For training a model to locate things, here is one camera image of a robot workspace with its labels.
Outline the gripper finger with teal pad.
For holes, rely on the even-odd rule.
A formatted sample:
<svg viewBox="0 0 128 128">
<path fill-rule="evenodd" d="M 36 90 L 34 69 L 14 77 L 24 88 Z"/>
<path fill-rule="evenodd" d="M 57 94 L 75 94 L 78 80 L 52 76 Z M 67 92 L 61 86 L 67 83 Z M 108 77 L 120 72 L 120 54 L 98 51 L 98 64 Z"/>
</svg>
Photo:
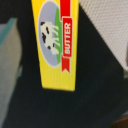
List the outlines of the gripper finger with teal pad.
<svg viewBox="0 0 128 128">
<path fill-rule="evenodd" d="M 0 25 L 0 128 L 4 123 L 14 91 L 22 56 L 17 19 Z"/>
</svg>

